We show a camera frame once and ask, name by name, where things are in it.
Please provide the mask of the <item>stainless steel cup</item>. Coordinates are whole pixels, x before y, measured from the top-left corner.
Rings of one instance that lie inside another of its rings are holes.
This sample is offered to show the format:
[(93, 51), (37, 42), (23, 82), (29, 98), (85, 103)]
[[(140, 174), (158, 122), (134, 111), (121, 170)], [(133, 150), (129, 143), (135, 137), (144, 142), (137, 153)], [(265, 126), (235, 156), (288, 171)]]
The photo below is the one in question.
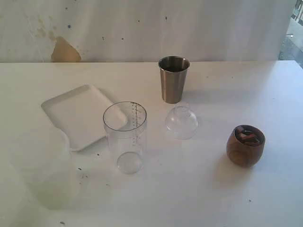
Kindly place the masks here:
[(167, 56), (159, 60), (162, 99), (169, 104), (181, 101), (190, 61), (184, 57)]

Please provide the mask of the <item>brown chunks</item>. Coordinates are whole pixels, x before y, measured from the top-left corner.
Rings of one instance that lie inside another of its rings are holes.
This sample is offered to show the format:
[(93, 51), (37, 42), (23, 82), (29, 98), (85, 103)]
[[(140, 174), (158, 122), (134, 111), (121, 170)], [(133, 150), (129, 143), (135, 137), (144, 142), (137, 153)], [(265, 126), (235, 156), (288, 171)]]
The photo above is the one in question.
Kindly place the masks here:
[(259, 146), (264, 142), (262, 132), (249, 125), (236, 127), (234, 134), (239, 142), (248, 146)]

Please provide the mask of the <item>brown wooden cup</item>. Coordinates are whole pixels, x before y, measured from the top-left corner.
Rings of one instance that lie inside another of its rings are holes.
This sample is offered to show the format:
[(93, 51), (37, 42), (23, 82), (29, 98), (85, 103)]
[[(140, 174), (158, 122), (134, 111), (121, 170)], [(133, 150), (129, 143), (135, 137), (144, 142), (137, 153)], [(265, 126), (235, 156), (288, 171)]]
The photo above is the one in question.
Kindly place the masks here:
[(264, 136), (264, 142), (259, 146), (248, 146), (248, 145), (242, 144), (241, 142), (239, 142), (237, 140), (237, 138), (235, 137), (235, 134), (234, 134), (235, 128), (232, 131), (232, 133), (227, 141), (227, 145), (226, 145), (227, 156), (236, 165), (239, 165), (239, 166), (245, 167), (245, 168), (251, 167), (260, 160), (260, 158), (263, 154), (263, 149), (265, 146), (266, 138), (265, 138), (263, 132), (261, 131)]

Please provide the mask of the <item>clear plastic measuring cup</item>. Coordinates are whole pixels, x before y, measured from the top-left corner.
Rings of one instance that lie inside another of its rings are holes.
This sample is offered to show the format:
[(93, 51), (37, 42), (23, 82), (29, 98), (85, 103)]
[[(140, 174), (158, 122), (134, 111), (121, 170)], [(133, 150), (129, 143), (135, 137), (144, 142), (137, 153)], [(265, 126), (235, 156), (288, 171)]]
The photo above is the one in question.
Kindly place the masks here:
[(114, 103), (104, 111), (103, 125), (116, 167), (124, 174), (137, 173), (147, 144), (145, 108), (131, 101)]

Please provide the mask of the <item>clear dome lid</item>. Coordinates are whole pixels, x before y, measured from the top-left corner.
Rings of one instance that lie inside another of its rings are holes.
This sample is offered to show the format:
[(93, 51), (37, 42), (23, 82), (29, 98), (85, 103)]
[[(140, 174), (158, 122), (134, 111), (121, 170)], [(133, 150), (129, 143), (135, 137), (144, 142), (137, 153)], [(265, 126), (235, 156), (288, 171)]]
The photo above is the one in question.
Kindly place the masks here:
[(168, 112), (164, 124), (168, 135), (179, 140), (192, 138), (198, 129), (197, 116), (186, 102), (176, 103)]

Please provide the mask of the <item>white rectangular tray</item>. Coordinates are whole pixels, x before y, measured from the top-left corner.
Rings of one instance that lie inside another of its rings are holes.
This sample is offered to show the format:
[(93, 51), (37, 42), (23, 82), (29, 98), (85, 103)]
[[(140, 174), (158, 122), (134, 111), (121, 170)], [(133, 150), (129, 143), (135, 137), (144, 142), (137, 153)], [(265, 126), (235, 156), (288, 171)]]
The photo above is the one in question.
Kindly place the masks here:
[(46, 100), (41, 108), (69, 138), (70, 150), (81, 151), (104, 138), (103, 114), (113, 102), (93, 85), (82, 85)]

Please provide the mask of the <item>translucent plastic container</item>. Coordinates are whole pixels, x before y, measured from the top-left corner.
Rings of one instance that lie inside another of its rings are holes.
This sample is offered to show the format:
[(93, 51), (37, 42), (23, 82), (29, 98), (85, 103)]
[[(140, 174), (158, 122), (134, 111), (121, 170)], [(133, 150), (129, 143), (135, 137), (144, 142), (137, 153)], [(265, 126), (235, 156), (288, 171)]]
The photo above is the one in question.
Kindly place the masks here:
[(80, 182), (69, 139), (62, 130), (30, 130), (16, 137), (8, 151), (11, 164), (41, 205), (61, 210), (77, 197)]

